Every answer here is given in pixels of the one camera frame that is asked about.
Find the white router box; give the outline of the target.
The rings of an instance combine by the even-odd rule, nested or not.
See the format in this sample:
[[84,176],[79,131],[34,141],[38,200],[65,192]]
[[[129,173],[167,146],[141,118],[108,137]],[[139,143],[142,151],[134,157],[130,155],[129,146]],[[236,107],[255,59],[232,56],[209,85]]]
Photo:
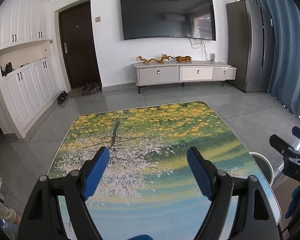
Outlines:
[[215,62],[215,60],[216,60],[215,53],[211,53],[210,54],[210,61]]

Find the golden tiger figurine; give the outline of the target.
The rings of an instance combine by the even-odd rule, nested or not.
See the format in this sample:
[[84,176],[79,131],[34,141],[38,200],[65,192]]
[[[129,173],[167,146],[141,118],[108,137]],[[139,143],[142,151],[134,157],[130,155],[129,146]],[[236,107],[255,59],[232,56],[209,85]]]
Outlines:
[[178,62],[191,62],[192,61],[192,57],[190,57],[190,56],[177,56],[175,59]]

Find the brown shoes by door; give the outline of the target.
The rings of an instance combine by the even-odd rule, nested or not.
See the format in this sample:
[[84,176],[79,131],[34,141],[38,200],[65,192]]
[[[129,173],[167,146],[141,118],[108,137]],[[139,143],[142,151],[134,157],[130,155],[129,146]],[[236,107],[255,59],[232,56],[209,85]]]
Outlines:
[[82,88],[82,95],[93,95],[102,90],[100,83],[89,82]]

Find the golden dragon figurine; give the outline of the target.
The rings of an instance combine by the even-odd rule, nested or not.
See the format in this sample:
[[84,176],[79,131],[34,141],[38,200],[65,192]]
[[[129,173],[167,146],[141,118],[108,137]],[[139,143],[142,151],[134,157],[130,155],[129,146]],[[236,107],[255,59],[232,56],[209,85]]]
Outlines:
[[156,58],[151,58],[151,59],[146,59],[142,56],[137,56],[136,60],[141,61],[143,64],[150,64],[151,62],[156,62],[156,63],[164,63],[165,61],[169,61],[172,57],[167,54],[162,54],[160,59]]

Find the blue curtain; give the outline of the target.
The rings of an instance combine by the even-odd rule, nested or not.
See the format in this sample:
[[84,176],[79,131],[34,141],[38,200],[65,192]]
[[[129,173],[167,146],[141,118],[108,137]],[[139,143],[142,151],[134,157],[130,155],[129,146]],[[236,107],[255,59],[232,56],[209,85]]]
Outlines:
[[270,13],[275,36],[268,93],[300,119],[300,10],[293,0],[252,0]]

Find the wall mounted black television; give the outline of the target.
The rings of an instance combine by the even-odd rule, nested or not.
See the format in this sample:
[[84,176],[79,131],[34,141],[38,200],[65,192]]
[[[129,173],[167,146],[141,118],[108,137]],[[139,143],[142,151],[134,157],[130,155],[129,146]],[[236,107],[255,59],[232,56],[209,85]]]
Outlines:
[[184,37],[216,40],[212,0],[120,0],[125,40]]

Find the grey refrigerator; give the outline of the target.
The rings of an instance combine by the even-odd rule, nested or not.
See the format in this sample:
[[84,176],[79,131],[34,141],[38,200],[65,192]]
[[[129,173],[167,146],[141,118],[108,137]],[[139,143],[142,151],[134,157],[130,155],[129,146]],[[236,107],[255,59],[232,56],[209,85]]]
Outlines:
[[274,29],[270,13],[255,2],[226,5],[228,64],[236,68],[230,83],[243,92],[266,92],[274,61]]

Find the white round trash bin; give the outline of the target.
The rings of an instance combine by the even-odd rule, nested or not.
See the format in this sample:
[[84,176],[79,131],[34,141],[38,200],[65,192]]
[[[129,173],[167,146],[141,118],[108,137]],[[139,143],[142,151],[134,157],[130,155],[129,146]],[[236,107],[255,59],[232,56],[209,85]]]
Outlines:
[[274,170],[270,161],[264,155],[257,152],[249,152],[249,154],[254,159],[255,163],[257,163],[268,184],[272,186],[274,182]]

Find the light switch plate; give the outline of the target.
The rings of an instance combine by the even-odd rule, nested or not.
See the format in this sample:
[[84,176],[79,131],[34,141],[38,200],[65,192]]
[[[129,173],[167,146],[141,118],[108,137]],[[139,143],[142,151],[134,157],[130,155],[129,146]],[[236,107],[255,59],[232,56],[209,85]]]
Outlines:
[[95,18],[95,22],[100,22],[100,21],[101,21],[101,17],[100,16]]

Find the white shoe cabinet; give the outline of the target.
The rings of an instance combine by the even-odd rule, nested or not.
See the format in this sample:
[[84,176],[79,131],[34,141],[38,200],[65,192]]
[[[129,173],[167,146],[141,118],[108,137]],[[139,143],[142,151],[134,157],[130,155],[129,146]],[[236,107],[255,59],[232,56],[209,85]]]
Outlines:
[[52,51],[46,0],[4,0],[0,6],[0,104],[4,134],[19,139],[63,89]]

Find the dark brown entrance door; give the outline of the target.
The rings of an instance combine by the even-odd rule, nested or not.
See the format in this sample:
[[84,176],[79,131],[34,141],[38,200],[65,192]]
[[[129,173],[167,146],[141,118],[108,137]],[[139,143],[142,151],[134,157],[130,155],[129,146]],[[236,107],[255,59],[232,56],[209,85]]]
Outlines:
[[100,85],[90,2],[60,12],[59,32],[70,87],[74,89],[88,83]]

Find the white tv cabinet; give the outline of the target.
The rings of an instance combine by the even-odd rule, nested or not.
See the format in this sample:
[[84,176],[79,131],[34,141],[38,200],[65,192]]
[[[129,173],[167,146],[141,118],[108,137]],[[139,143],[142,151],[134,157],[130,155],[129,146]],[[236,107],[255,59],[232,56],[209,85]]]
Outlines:
[[189,82],[224,82],[236,78],[237,68],[214,61],[134,64],[138,91],[142,87]]

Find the black shoes on floor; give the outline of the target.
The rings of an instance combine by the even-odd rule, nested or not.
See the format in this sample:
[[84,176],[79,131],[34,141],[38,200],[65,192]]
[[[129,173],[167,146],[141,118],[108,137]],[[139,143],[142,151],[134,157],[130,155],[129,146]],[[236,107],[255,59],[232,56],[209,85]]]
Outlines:
[[63,104],[67,97],[68,97],[68,93],[66,91],[62,91],[57,98],[58,105]]

